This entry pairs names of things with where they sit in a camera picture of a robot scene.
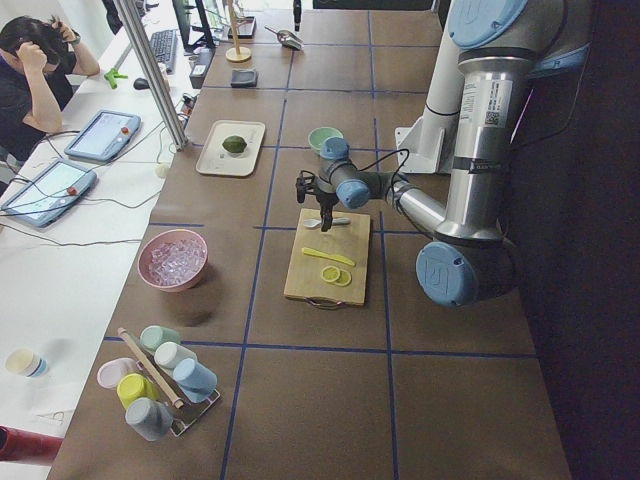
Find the lime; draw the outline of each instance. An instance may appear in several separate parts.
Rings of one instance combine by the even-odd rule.
[[[333,282],[333,284],[337,285],[338,287],[346,287],[350,283],[351,283],[351,274],[346,270],[340,269],[340,276],[338,277],[337,280]]]
[[[222,148],[229,153],[242,153],[247,148],[247,142],[239,135],[231,135],[224,139]]]
[[[322,269],[322,273],[320,275],[325,282],[333,283],[340,278],[340,269],[333,265],[329,265]]]

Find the pink bowl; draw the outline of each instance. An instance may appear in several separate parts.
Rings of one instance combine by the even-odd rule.
[[[160,285],[150,272],[150,266],[152,265],[152,252],[158,250],[163,244],[175,244],[181,240],[193,240],[204,250],[204,259],[202,265],[198,271],[190,275],[188,278],[181,278],[180,281],[173,285]],[[138,274],[140,277],[152,287],[162,290],[163,292],[181,292],[188,288],[195,286],[204,276],[206,265],[208,261],[208,249],[207,242],[204,241],[200,235],[191,230],[178,228],[175,230],[168,230],[163,232],[151,240],[142,248],[140,256],[138,257]]]

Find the black shirt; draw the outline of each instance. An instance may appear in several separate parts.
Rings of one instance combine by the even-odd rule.
[[[75,65],[75,54],[69,52],[67,61],[60,62],[55,71],[45,76],[60,110],[73,95],[66,75],[73,71]],[[0,56],[0,145],[19,162],[29,158],[33,148],[45,135],[45,132],[22,122],[31,108],[31,91],[26,77],[11,68]]]

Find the metal pole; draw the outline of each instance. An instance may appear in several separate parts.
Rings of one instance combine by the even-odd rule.
[[[167,130],[173,138],[177,150],[182,150],[188,143],[182,122],[175,111],[169,90],[164,83],[155,55],[151,51],[147,34],[132,0],[114,0],[122,25],[129,36],[129,41],[136,52],[145,78],[149,81],[151,94],[160,110],[160,115]]]

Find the tablet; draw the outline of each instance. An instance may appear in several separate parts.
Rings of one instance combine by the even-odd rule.
[[[79,160],[110,162],[138,128],[140,117],[137,115],[100,110],[65,148],[64,153]]]
[[[58,159],[2,204],[0,217],[45,227],[73,206],[96,179],[93,170]]]

